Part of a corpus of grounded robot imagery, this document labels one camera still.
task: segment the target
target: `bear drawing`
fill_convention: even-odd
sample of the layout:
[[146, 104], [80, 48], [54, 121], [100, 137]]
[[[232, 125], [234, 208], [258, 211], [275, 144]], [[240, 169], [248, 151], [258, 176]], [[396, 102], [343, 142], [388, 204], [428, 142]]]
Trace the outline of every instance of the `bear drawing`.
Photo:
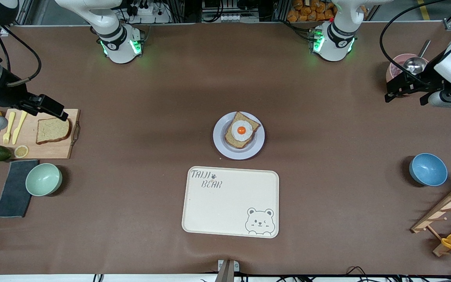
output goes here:
[[271, 235], [274, 232], [274, 221], [272, 220], [274, 212], [272, 209], [257, 211], [254, 208], [249, 208], [247, 214], [248, 219], [245, 227], [248, 234]]

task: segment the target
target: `blue cloth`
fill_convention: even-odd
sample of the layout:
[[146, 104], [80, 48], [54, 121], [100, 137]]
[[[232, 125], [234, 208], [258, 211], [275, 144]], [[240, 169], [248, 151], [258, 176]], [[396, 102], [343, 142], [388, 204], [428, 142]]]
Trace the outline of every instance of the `blue cloth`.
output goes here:
[[8, 177], [0, 196], [0, 217], [24, 217], [31, 195], [25, 188], [27, 174], [37, 166], [37, 159], [9, 164]]

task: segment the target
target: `metal ladle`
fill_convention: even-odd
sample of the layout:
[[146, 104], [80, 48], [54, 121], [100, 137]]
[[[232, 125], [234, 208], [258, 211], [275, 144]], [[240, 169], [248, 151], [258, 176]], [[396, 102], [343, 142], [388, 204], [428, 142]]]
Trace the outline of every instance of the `metal ladle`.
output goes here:
[[422, 56], [424, 56], [424, 53], [426, 52], [426, 49], [428, 48], [429, 44], [431, 43], [431, 40], [426, 40], [424, 43], [424, 46], [420, 50], [418, 57], [411, 57], [410, 59], [406, 60], [403, 63], [403, 68], [406, 68], [409, 72], [412, 74], [419, 74], [427, 66], [427, 63], [424, 59], [422, 59]]

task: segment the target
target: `white plate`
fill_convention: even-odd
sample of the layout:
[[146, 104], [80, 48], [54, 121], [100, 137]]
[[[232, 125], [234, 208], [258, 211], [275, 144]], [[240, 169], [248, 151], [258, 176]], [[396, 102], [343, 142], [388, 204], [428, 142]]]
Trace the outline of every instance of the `white plate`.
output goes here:
[[248, 159], [255, 156], [256, 153], [261, 150], [265, 141], [265, 131], [263, 130], [263, 126], [260, 120], [258, 120], [258, 118], [256, 118], [254, 115], [247, 112], [241, 111], [240, 113], [260, 124], [256, 132], [254, 133], [252, 141], [250, 141], [250, 143], [248, 143], [244, 148], [234, 148], [226, 142], [225, 138], [227, 128], [229, 128], [229, 125], [231, 125], [231, 122], [236, 115], [235, 111], [221, 117], [217, 121], [215, 128], [213, 129], [213, 143], [215, 143], [215, 147], [222, 155], [225, 155], [230, 159]]
[[274, 171], [194, 166], [188, 172], [182, 228], [274, 238], [279, 231], [279, 184]]

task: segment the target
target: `egg white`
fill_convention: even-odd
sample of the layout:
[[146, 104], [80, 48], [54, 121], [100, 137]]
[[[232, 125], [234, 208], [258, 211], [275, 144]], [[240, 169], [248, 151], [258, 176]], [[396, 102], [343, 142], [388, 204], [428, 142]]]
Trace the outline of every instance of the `egg white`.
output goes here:
[[[244, 127], [247, 130], [245, 132], [245, 134], [239, 134], [238, 127]], [[254, 133], [252, 125], [248, 121], [245, 121], [245, 120], [237, 120], [235, 123], [233, 123], [233, 126], [231, 127], [231, 131], [232, 131], [234, 139], [236, 139], [240, 142], [244, 142], [244, 141], [248, 140], [248, 138], [250, 138], [252, 136], [252, 134]]]

